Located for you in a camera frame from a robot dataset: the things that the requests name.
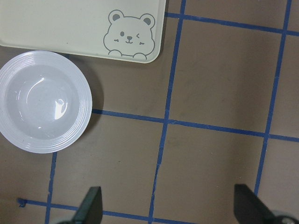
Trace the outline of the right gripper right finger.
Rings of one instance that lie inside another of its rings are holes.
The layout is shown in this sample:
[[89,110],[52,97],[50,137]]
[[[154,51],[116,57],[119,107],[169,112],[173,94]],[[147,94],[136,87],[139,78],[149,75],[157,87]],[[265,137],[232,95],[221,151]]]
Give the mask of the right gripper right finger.
[[279,224],[267,206],[246,184],[234,186],[234,216],[239,224]]

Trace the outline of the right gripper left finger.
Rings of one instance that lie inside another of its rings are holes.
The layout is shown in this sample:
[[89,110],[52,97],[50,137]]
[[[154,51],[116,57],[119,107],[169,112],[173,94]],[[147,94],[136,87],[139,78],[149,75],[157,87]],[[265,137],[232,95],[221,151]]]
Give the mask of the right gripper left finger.
[[103,217],[101,187],[90,187],[80,207],[71,219],[72,224],[100,224]]

